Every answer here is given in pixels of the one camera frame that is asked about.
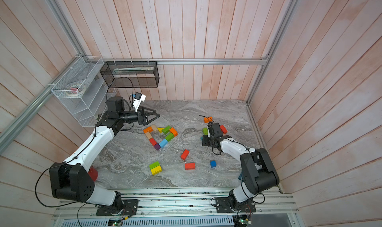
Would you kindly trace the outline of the long natural wood block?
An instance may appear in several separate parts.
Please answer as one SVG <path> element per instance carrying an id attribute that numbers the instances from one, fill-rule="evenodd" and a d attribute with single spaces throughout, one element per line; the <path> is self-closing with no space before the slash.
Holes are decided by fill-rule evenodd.
<path id="1" fill-rule="evenodd" d="M 151 128 L 152 132 L 158 132 L 158 128 L 156 127 L 156 125 L 151 125 Z"/>

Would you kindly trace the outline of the long orange block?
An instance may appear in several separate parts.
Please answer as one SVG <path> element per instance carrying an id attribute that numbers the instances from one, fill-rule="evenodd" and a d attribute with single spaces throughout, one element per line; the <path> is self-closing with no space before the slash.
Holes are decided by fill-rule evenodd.
<path id="1" fill-rule="evenodd" d="M 151 126 L 149 126 L 143 132 L 147 133 L 147 132 L 152 132 L 152 131 L 153 131 L 153 128 Z"/>

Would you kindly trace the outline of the small natural wood block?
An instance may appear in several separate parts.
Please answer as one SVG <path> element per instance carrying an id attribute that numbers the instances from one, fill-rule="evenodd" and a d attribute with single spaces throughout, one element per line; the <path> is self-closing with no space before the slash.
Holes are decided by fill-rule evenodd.
<path id="1" fill-rule="evenodd" d="M 150 132 L 146 132 L 145 135 L 149 140 L 153 138 Z"/>

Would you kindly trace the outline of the light blue block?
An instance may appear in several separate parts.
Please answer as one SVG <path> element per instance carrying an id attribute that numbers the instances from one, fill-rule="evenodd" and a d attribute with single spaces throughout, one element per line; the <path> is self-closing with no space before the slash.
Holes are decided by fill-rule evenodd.
<path id="1" fill-rule="evenodd" d="M 163 139 L 163 140 L 159 143 L 159 145 L 160 145 L 161 148 L 165 147 L 167 144 L 168 144 L 168 141 L 167 141 L 166 139 Z"/>

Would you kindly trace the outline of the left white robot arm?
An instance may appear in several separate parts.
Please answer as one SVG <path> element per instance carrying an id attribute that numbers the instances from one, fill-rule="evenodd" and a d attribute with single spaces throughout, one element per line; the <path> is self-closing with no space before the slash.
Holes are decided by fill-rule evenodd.
<path id="1" fill-rule="evenodd" d="M 120 206 L 117 192 L 95 184 L 88 174 L 95 158 L 120 132 L 125 123 L 148 125 L 149 116 L 159 117 L 155 110 L 141 106 L 145 95 L 133 96 L 132 109 L 126 111 L 122 97 L 111 97 L 106 101 L 106 111 L 95 125 L 88 139 L 62 163 L 54 163 L 49 169 L 52 195 L 57 199 L 72 200 L 102 206 Z"/>

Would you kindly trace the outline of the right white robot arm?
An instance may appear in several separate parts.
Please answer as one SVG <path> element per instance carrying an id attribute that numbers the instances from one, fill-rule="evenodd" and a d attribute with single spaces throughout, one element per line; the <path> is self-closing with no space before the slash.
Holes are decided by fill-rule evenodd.
<path id="1" fill-rule="evenodd" d="M 248 203 L 256 195 L 279 185 L 280 179 L 269 153 L 264 148 L 249 148 L 223 133 L 217 122 L 209 122 L 208 134 L 203 135 L 202 145 L 211 147 L 215 155 L 228 154 L 241 164 L 240 185 L 231 190 L 227 198 L 217 198 L 216 204 L 227 203 L 231 208 Z"/>

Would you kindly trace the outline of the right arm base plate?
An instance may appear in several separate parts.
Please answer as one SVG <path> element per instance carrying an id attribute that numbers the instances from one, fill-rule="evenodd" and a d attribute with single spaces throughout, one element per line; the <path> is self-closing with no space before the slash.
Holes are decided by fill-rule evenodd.
<path id="1" fill-rule="evenodd" d="M 248 199 L 244 202 L 237 202 L 233 197 L 220 197 L 215 198 L 216 211 L 218 213 L 236 213 L 248 212 L 255 213 L 256 207 L 252 200 Z"/>

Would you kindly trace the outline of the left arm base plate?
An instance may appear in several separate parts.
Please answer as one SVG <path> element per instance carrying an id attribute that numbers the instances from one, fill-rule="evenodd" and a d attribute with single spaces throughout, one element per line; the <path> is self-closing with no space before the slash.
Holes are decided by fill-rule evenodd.
<path id="1" fill-rule="evenodd" d="M 134 216 L 137 212 L 139 200 L 117 200 L 111 206 L 99 205 L 96 216 Z"/>

